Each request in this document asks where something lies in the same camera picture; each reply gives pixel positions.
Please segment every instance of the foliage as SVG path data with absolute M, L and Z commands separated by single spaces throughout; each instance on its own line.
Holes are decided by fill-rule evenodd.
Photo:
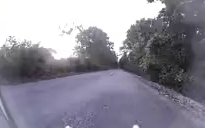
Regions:
M 97 27 L 89 27 L 76 36 L 75 53 L 81 58 L 89 58 L 95 64 L 117 66 L 114 43 L 105 32 Z
M 49 59 L 53 59 L 49 49 L 9 37 L 0 48 L 0 75 L 6 78 L 38 77 L 44 74 Z
M 128 62 L 137 64 L 151 80 L 182 91 L 190 77 L 192 48 L 205 38 L 205 0 L 161 2 L 166 7 L 154 19 L 136 21 L 120 49 L 128 53 Z
M 52 56 L 53 52 L 55 51 L 29 40 L 19 41 L 10 36 L 0 47 L 0 78 L 10 82 L 25 82 L 61 77 L 70 73 L 105 70 L 113 66 L 96 63 L 89 57 L 56 60 Z

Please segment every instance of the roadside vegetation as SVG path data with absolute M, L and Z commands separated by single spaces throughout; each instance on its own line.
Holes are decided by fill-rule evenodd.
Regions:
M 157 1 L 159 15 L 127 31 L 120 67 L 205 102 L 205 0 Z
M 75 56 L 56 60 L 53 49 L 8 37 L 0 47 L 0 82 L 20 83 L 117 68 L 114 44 L 101 29 L 81 29 L 76 40 Z
M 108 35 L 80 25 L 62 30 L 61 35 L 78 34 L 75 56 L 60 60 L 54 59 L 53 49 L 8 37 L 0 47 L 0 81 L 50 79 L 119 66 L 205 102 L 205 0 L 147 1 L 165 7 L 157 17 L 130 26 L 119 64 Z

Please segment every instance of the green tree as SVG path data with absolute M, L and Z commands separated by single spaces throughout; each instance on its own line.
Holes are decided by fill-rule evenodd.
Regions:
M 47 61 L 54 59 L 49 49 L 9 37 L 0 47 L 0 76 L 6 79 L 34 78 L 44 75 Z
M 89 58 L 99 65 L 117 65 L 117 57 L 113 50 L 114 43 L 109 41 L 105 32 L 97 27 L 89 27 L 76 36 L 75 53 L 79 57 Z

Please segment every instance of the bright sky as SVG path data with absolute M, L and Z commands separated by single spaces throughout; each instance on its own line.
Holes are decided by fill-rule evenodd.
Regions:
M 163 6 L 146 0 L 0 0 L 0 46 L 16 36 L 56 50 L 56 58 L 69 57 L 75 35 L 61 37 L 58 28 L 75 22 L 101 28 L 118 52 L 130 25 L 155 17 Z

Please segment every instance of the dirt shoulder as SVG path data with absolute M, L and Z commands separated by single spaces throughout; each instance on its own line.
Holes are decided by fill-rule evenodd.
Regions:
M 157 83 L 148 81 L 140 76 L 138 77 L 143 83 L 149 85 L 159 92 L 160 95 L 164 95 L 170 100 L 178 103 L 181 107 L 185 108 L 187 116 L 189 116 L 196 123 L 201 124 L 205 127 L 205 105 L 199 102 L 196 102 L 188 97 L 185 97 L 172 89 L 168 89 Z

